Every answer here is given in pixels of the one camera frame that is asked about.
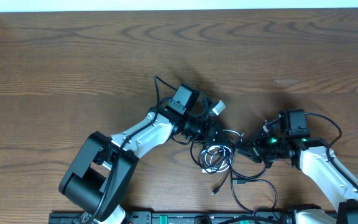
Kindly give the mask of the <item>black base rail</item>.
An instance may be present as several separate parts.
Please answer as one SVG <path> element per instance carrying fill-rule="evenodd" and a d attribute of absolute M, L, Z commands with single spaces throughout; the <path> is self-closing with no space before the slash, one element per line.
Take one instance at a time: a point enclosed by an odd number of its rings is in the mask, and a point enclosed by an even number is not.
<path fill-rule="evenodd" d="M 243 213 L 155 213 L 155 212 L 128 212 L 123 219 L 123 224 L 197 224 L 197 223 L 222 223 L 239 217 Z M 252 219 L 239 220 L 239 224 L 253 223 L 294 223 L 291 215 L 282 212 L 257 211 L 248 214 Z M 50 213 L 48 224 L 84 223 L 88 219 L 85 213 Z"/>

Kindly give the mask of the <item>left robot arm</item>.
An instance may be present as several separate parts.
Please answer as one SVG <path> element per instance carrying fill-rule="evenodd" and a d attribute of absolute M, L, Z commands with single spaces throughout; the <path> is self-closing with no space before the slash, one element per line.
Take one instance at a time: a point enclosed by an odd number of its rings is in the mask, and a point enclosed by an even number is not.
<path fill-rule="evenodd" d="M 227 149 L 231 142 L 216 117 L 221 101 L 182 83 L 173 96 L 157 97 L 146 117 L 133 127 L 110 136 L 96 131 L 78 151 L 58 190 L 84 210 L 80 223 L 122 223 L 120 206 L 141 157 L 177 134 L 188 142 Z"/>

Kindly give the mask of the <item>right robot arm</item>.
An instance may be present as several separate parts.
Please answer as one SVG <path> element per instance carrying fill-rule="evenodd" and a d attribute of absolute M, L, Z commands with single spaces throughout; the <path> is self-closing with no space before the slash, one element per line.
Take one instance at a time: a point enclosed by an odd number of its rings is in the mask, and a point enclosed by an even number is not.
<path fill-rule="evenodd" d="M 337 213 L 332 217 L 320 208 L 297 208 L 289 223 L 358 223 L 358 178 L 336 157 L 333 143 L 311 137 L 307 115 L 304 110 L 280 111 L 277 120 L 266 122 L 236 150 L 266 167 L 277 159 L 289 159 L 291 166 L 313 180 Z"/>

